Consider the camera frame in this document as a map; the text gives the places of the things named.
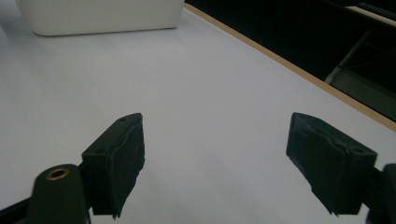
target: wooden table edge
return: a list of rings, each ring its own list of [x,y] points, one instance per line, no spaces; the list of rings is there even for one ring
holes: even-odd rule
[[[214,19],[213,17],[207,15],[200,9],[193,7],[190,4],[185,3],[184,7],[191,11],[192,13],[198,15],[199,17],[203,18],[204,20],[214,24],[215,26],[219,27],[221,30],[227,32],[230,35],[233,35],[237,39],[241,40],[242,42],[248,44],[249,46],[253,47],[254,49],[258,50],[259,52],[267,55],[268,57],[274,59],[278,63],[284,65],[285,67],[289,68],[294,73],[300,75],[301,77],[305,78],[309,82],[313,83],[314,85],[320,87],[324,91],[328,92],[329,94],[335,96],[339,100],[343,101],[347,105],[352,106],[353,108],[357,109],[364,115],[368,116],[371,119],[379,122],[380,124],[384,125],[385,127],[393,130],[396,132],[396,122],[392,121],[384,117],[383,115],[377,113],[372,108],[368,107],[360,103],[359,101],[351,98],[350,96],[344,94],[343,92],[337,90],[336,88],[330,86],[329,84],[323,82],[322,80],[318,79],[317,77],[312,76],[311,74],[305,72],[305,70],[301,69],[300,67],[296,66],[295,64],[285,60],[284,58],[280,57],[279,55],[273,53],[271,50],[266,49],[265,47],[261,46],[260,44],[254,42],[253,40],[249,39],[248,37],[238,33],[233,28],[225,25],[224,23]]]

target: screw hole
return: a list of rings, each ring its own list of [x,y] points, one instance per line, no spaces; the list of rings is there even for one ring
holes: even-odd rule
[[[58,169],[55,169],[55,170],[49,172],[47,174],[46,178],[48,180],[57,180],[57,179],[64,178],[69,173],[70,173],[70,171],[66,168],[58,168]]]

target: white table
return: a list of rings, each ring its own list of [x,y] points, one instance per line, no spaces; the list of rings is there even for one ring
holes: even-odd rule
[[[187,9],[176,29],[48,38],[0,0],[0,25],[0,209],[135,112],[147,162],[118,224],[364,223],[330,216],[286,156],[294,111],[396,161],[393,131]]]

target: white container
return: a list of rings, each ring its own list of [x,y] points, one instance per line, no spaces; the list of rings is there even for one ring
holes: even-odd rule
[[[16,0],[39,35],[79,35],[177,26],[184,0]]]

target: white box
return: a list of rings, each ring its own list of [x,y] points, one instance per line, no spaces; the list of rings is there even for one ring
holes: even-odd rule
[[[79,35],[173,28],[184,0],[16,0],[39,35]]]

